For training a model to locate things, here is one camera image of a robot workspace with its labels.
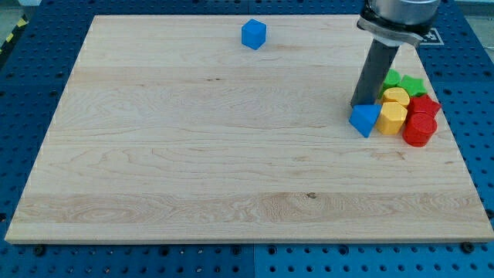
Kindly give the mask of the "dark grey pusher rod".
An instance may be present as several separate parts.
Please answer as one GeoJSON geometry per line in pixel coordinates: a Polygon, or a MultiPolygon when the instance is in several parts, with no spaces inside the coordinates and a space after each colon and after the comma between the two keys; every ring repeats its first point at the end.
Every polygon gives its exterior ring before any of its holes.
{"type": "Polygon", "coordinates": [[[352,107],[374,104],[398,49],[398,46],[387,46],[376,39],[372,41],[350,101],[352,107]]]}

